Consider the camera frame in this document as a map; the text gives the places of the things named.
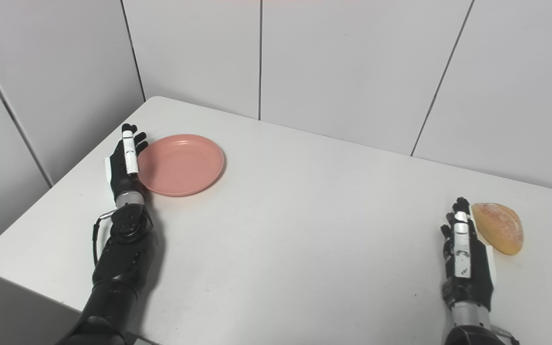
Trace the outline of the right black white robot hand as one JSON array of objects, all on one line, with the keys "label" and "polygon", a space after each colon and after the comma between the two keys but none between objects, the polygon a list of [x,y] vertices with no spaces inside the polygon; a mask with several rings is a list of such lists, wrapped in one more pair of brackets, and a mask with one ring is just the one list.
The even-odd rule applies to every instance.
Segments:
[{"label": "right black white robot hand", "polygon": [[449,307],[471,302],[491,311],[494,284],[488,250],[478,238],[470,207],[466,198],[457,198],[440,228],[446,274],[442,299]]}]

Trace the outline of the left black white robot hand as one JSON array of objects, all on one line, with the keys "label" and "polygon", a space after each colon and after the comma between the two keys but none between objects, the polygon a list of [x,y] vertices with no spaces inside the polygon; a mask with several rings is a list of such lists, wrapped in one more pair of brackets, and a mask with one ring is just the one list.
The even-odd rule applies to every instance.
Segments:
[{"label": "left black white robot hand", "polygon": [[138,176],[138,157],[148,146],[147,134],[144,131],[139,132],[136,125],[121,126],[121,139],[108,158],[109,184],[114,199],[130,192],[146,196],[146,188]]}]

